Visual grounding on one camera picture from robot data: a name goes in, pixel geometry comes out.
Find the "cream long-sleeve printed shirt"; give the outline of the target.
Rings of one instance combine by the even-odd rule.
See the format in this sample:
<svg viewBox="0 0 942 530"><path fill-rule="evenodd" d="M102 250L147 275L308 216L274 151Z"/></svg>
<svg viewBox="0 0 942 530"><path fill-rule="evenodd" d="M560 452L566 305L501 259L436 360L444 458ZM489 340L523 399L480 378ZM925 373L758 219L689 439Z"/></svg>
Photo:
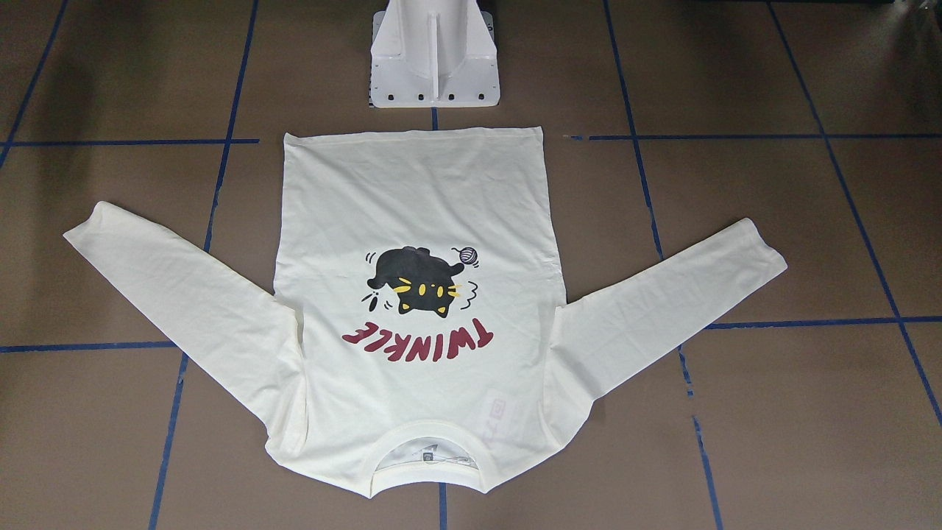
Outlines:
<svg viewBox="0 0 942 530"><path fill-rule="evenodd" d="M541 128L283 150L273 292L110 202L64 237L261 420L275 462L367 498L528 472L787 268L744 219L570 304Z"/></svg>

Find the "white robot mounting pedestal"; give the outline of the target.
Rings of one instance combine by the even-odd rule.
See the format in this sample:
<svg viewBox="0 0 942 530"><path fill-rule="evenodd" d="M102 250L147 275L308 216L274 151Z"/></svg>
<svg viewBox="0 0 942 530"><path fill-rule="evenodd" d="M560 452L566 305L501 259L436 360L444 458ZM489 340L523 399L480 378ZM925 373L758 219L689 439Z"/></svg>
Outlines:
<svg viewBox="0 0 942 530"><path fill-rule="evenodd" d="M499 103L492 15L477 1L390 1L373 15L370 51L373 107Z"/></svg>

